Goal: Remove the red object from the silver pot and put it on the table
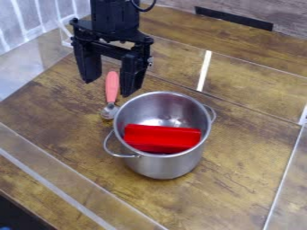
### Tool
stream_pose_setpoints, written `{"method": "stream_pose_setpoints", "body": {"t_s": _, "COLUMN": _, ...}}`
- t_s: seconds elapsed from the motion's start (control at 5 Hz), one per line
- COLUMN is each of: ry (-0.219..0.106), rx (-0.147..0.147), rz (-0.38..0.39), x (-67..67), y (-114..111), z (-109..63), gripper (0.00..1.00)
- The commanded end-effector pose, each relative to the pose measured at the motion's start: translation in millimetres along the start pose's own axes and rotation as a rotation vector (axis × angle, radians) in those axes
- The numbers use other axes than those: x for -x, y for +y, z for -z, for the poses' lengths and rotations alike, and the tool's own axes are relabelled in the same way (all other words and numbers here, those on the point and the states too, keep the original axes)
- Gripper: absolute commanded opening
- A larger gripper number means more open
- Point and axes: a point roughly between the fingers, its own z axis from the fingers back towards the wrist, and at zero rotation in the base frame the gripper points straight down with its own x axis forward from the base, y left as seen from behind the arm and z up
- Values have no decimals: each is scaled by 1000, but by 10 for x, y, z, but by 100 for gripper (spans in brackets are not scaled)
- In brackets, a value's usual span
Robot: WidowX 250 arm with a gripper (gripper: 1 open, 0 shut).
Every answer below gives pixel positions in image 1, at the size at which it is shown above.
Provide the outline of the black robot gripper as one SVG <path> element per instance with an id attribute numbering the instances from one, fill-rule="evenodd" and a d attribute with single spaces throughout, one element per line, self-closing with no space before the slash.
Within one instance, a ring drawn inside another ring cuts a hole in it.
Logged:
<path id="1" fill-rule="evenodd" d="M 138 30 L 140 14 L 146 13 L 140 0 L 89 0 L 90 19 L 73 18 L 70 37 L 77 70 L 82 81 L 89 84 L 101 75 L 100 55 L 112 58 L 118 55 L 120 94 L 128 97 L 140 88 L 148 69 L 153 39 Z"/>

